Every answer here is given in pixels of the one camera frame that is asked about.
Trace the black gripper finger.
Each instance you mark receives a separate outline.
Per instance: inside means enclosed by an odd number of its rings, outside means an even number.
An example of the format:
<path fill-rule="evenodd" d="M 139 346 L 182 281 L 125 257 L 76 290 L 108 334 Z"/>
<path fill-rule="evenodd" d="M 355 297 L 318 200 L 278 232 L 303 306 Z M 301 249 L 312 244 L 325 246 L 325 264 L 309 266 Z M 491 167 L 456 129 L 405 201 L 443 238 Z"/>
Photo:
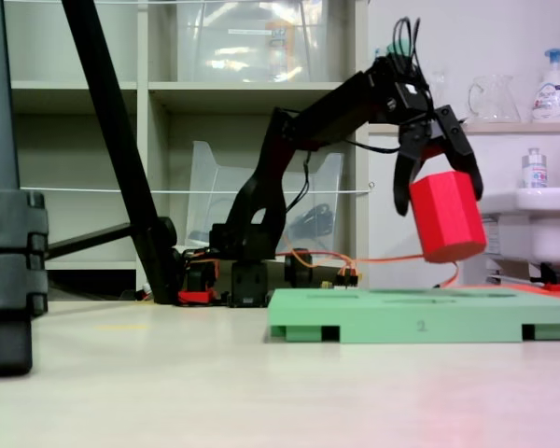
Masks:
<path fill-rule="evenodd" d="M 423 152 L 428 138 L 424 132 L 406 132 L 399 136 L 399 151 L 396 158 L 393 194 L 394 205 L 399 215 L 405 217 L 411 199 L 410 185 L 420 172 L 425 161 Z"/>
<path fill-rule="evenodd" d="M 451 167 L 469 175 L 475 200 L 483 196 L 483 180 L 471 145 L 465 135 L 462 125 L 456 118 L 449 105 L 436 110 L 436 121 L 440 128 L 442 152 L 445 154 Z"/>

